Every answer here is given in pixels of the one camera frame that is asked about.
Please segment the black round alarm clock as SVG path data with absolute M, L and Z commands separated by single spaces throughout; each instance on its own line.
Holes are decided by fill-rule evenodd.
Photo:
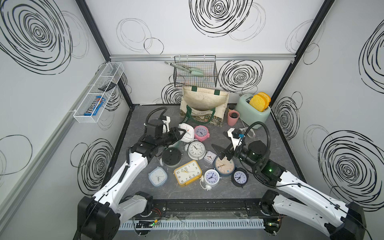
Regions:
M 243 168 L 237 168 L 232 176 L 231 176 L 231 181 L 234 186 L 238 188 L 243 188 L 249 180 L 249 175 L 247 171 Z

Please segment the cream canvas tote bag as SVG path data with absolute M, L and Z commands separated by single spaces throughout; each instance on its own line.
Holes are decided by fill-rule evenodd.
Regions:
M 196 86 L 182 87 L 180 116 L 183 123 L 222 127 L 230 93 Z

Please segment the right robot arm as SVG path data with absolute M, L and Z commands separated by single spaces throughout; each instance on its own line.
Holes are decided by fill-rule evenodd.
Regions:
M 331 240 L 362 240 L 368 233 L 363 208 L 356 203 L 345 203 L 330 197 L 301 181 L 283 166 L 272 161 L 271 137 L 266 131 L 267 142 L 246 144 L 246 133 L 229 129 L 231 141 L 227 148 L 213 144 L 220 159 L 237 158 L 251 167 L 246 170 L 269 190 L 259 202 L 260 211 L 266 215 L 286 215 L 305 223 Z

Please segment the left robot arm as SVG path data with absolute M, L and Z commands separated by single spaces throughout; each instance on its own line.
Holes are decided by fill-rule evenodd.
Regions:
M 122 198 L 159 148 L 175 144 L 187 133 L 179 127 L 171 128 L 169 123 L 169 117 L 146 121 L 144 134 L 126 151 L 126 162 L 92 197 L 80 200 L 75 240 L 82 236 L 112 240 L 122 223 L 150 208 L 151 197 L 146 193 L 139 192 L 124 202 Z

